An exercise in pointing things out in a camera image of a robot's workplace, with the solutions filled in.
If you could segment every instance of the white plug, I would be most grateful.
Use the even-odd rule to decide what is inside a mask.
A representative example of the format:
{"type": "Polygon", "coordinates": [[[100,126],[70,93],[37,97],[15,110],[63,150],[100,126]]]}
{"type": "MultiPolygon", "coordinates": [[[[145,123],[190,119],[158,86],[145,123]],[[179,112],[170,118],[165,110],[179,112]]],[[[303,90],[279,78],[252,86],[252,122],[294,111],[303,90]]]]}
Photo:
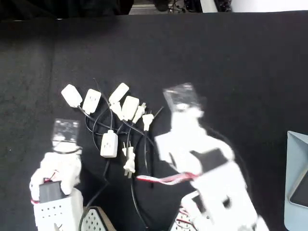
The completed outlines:
{"type": "Polygon", "coordinates": [[[135,117],[133,118],[133,124],[136,124],[137,121],[144,115],[145,108],[146,108],[145,103],[142,103],[141,106],[138,106],[135,117]]]}
{"type": "MultiPolygon", "coordinates": [[[[122,152],[126,156],[126,148],[122,148],[122,152]]],[[[134,154],[134,147],[128,147],[128,160],[123,166],[123,169],[125,170],[124,176],[127,176],[128,178],[131,178],[131,175],[135,173],[135,154],[134,154]]]]}
{"type": "Polygon", "coordinates": [[[126,121],[132,120],[137,108],[139,106],[139,99],[127,96],[122,106],[122,115],[126,121]]]}
{"type": "Polygon", "coordinates": [[[154,119],[153,114],[146,114],[146,115],[142,116],[142,120],[143,120],[143,124],[144,124],[144,128],[143,128],[144,131],[149,130],[153,119],[154,119]]]}
{"type": "Polygon", "coordinates": [[[101,93],[99,91],[89,89],[86,98],[83,102],[82,109],[89,115],[95,112],[97,105],[101,98],[101,93]]]}
{"type": "Polygon", "coordinates": [[[107,133],[103,134],[101,156],[114,158],[117,153],[117,134],[113,130],[108,130],[107,133]]]}
{"type": "Polygon", "coordinates": [[[109,97],[110,104],[119,102],[128,90],[129,87],[125,83],[121,83],[109,97]]]}
{"type": "Polygon", "coordinates": [[[82,102],[82,97],[73,85],[68,84],[61,91],[61,94],[70,107],[80,106],[80,104],[82,102]]]}
{"type": "Polygon", "coordinates": [[[119,120],[122,121],[124,119],[120,102],[110,105],[110,109],[119,117],[119,120]]]}

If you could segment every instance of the robotic arm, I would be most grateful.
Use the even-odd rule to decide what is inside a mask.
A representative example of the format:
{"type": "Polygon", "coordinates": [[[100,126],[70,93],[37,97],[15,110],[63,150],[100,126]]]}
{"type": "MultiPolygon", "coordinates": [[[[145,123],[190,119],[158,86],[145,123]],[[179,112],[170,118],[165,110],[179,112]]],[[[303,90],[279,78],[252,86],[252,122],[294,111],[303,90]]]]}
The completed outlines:
{"type": "Polygon", "coordinates": [[[199,125],[203,115],[191,84],[164,91],[172,112],[171,131],[155,138],[160,159],[179,173],[193,173],[197,190],[181,205],[199,231],[268,231],[246,190],[234,152],[207,135],[199,125]]]}
{"type": "Polygon", "coordinates": [[[29,188],[38,231],[76,231],[83,212],[83,197],[74,188],[80,180],[79,123],[56,119],[53,150],[31,177],[29,188]]]}

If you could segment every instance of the power cord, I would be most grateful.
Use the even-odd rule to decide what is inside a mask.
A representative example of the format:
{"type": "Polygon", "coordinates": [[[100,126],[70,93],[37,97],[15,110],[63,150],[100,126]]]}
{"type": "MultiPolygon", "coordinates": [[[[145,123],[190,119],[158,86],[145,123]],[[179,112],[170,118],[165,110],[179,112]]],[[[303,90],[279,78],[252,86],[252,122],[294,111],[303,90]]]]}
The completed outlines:
{"type": "Polygon", "coordinates": [[[80,221],[79,221],[79,226],[78,226],[78,231],[81,231],[82,228],[82,222],[85,218],[85,216],[87,215],[87,213],[89,212],[89,210],[92,208],[91,205],[94,202],[94,200],[105,190],[105,188],[109,185],[109,181],[106,178],[106,174],[107,171],[109,169],[109,165],[110,165],[110,160],[108,159],[106,162],[106,166],[105,166],[105,170],[103,172],[103,179],[105,180],[106,184],[104,184],[98,191],[97,193],[89,200],[89,202],[87,203],[86,207],[83,210],[83,213],[81,215],[80,221]]]}

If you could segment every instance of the red wire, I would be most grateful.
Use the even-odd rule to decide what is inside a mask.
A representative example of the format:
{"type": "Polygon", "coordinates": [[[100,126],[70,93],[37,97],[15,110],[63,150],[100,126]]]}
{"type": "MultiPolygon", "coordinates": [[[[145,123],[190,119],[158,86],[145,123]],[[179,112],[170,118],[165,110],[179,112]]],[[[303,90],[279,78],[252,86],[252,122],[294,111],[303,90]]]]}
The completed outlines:
{"type": "Polygon", "coordinates": [[[185,221],[185,220],[182,220],[182,219],[177,219],[177,221],[183,222],[185,224],[193,225],[191,222],[185,221]]]}

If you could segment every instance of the black table surface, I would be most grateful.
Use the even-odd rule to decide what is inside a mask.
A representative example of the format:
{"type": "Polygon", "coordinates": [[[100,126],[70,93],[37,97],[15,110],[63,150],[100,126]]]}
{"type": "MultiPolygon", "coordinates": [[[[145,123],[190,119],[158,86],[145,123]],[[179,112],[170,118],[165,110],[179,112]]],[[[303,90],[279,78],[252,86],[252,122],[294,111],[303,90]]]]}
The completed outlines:
{"type": "MultiPolygon", "coordinates": [[[[28,184],[51,147],[55,118],[82,123],[78,143],[84,201],[100,187],[105,160],[60,91],[96,88],[109,95],[120,83],[153,112],[166,106],[168,88],[191,82],[204,107],[202,120],[227,136],[249,169],[252,200],[270,230],[284,230],[283,204],[288,130],[308,133],[308,12],[215,13],[119,16],[0,24],[1,230],[34,230],[28,184]]],[[[166,109],[152,135],[170,129],[166,109]]],[[[174,172],[154,159],[155,175],[174,172]]],[[[114,160],[110,185],[95,201],[117,230],[142,230],[130,181],[114,160]]],[[[151,228],[167,230],[180,199],[192,192],[177,186],[137,182],[136,193],[151,228]]]]}

